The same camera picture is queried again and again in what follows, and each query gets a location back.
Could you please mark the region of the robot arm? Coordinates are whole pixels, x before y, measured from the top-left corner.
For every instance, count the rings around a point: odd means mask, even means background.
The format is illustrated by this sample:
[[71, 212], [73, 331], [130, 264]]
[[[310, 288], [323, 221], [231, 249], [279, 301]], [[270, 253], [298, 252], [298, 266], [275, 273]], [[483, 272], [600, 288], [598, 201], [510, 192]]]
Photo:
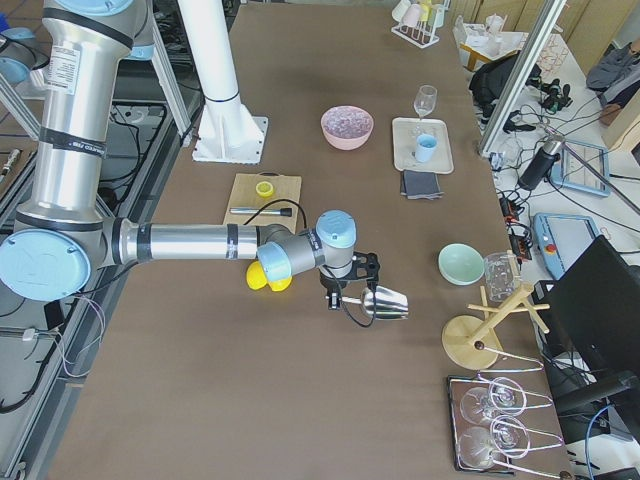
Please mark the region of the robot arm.
[[[153, 224], [125, 217], [133, 184], [102, 172], [119, 65], [153, 64], [178, 132], [198, 134], [197, 161], [254, 165], [260, 161], [268, 121], [242, 103], [223, 6], [183, 1], [180, 16], [202, 89], [202, 116], [186, 109], [148, 1], [48, 1], [42, 20], [52, 38], [43, 117], [29, 198], [17, 208], [14, 230], [1, 244], [1, 279], [31, 300], [67, 297], [91, 274], [115, 265], [153, 260], [257, 260], [270, 282], [318, 270], [331, 308], [343, 289], [378, 284], [379, 263], [355, 248], [356, 224], [340, 210], [312, 227], [281, 224]], [[102, 214], [99, 190], [116, 185], [114, 209]]]

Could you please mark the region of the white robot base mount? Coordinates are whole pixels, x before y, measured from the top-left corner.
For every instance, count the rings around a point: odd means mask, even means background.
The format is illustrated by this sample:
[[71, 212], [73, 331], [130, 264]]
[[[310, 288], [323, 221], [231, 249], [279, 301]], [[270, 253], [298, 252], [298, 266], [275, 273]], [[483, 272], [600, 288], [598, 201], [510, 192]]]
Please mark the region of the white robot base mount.
[[193, 159], [256, 165], [268, 119], [242, 103], [222, 3], [184, 1], [180, 9], [205, 98]]

